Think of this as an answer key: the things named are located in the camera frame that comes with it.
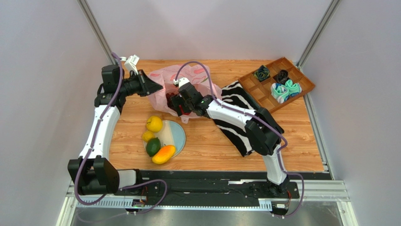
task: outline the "wooden table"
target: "wooden table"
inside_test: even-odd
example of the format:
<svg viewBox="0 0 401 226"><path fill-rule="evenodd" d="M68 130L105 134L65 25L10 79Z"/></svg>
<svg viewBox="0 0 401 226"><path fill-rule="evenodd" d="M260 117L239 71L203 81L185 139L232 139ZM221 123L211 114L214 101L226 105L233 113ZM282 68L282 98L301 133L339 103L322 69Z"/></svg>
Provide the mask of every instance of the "wooden table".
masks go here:
<svg viewBox="0 0 401 226"><path fill-rule="evenodd" d="M157 69L185 62L187 60L140 60L137 68L150 74ZM201 60L201 62L210 67L212 81L223 87L271 61ZM146 120L152 115L179 123L186 133L186 144L182 152L163 165L152 163L141 140L142 133L146 131ZM288 171L323 171L303 98L274 112L273 117L285 130L284 136L289 142L287 148L282 150L286 169ZM242 157L212 120L190 119L188 124L184 124L178 117L155 111L146 97L137 95L127 98L120 120L114 129L110 162L117 169L266 170L261 155L253 153Z"/></svg>

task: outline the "black and white striped towel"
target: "black and white striped towel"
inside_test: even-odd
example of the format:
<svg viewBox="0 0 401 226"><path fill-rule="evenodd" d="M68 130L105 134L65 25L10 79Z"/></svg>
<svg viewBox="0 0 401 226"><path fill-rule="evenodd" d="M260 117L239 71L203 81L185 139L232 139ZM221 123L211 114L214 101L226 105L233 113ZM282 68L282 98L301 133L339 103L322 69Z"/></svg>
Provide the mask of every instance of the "black and white striped towel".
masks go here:
<svg viewBox="0 0 401 226"><path fill-rule="evenodd" d="M222 90L222 99L224 102L238 107L257 110L259 105L256 101L242 88L238 81L225 86ZM249 140L243 129L229 124L222 120L213 120L217 127L230 139L242 156L247 156L253 152L249 144Z"/></svg>

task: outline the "white wall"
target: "white wall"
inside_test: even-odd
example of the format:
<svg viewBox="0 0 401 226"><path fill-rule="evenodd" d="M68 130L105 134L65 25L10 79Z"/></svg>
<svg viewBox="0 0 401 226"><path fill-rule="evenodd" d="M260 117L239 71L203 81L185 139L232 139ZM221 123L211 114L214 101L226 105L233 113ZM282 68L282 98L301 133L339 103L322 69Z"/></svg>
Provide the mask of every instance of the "white wall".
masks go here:
<svg viewBox="0 0 401 226"><path fill-rule="evenodd" d="M108 63L77 1L0 7L0 225L56 223Z"/></svg>
<svg viewBox="0 0 401 226"><path fill-rule="evenodd" d="M361 226L401 221L401 1L342 1L304 66Z"/></svg>
<svg viewBox="0 0 401 226"><path fill-rule="evenodd" d="M142 59L297 61L330 0L88 0L111 49Z"/></svg>

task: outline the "light blue plate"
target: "light blue plate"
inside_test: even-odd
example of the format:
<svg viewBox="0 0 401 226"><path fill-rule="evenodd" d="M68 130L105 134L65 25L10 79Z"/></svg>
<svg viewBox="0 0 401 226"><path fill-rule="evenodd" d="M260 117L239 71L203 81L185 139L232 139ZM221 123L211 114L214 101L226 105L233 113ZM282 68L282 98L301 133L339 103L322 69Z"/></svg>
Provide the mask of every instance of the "light blue plate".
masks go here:
<svg viewBox="0 0 401 226"><path fill-rule="evenodd" d="M176 147L176 153L173 155L173 158L177 156L185 146L185 132L184 129L180 126L180 124L163 120L163 128L154 133L157 138L160 140L161 146L166 145L174 145Z"/></svg>

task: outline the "plastic bag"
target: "plastic bag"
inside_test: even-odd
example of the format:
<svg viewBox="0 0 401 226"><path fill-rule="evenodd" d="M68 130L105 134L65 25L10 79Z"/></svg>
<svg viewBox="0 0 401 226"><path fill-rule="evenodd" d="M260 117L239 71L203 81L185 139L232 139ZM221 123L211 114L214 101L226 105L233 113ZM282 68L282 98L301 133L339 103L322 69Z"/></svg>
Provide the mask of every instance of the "plastic bag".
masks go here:
<svg viewBox="0 0 401 226"><path fill-rule="evenodd" d="M162 85L163 89L159 90L148 96L148 99L152 105L152 107L161 112L170 113L173 116L177 116L177 113L168 107L166 94L177 94L178 87L175 87L173 83L173 79L175 79L178 70L181 65L172 65L168 66L156 71L153 71L149 74L149 78ZM205 66L210 74L210 69L208 66ZM203 95L211 94L208 75L205 70L200 65L195 65L193 67L187 65L185 66L179 76L180 78L187 78L189 82ZM217 85L213 84L213 93L217 98L221 99L221 89ZM189 119L199 118L195 113L191 112L189 115L181 115L181 121L183 123L188 123Z"/></svg>

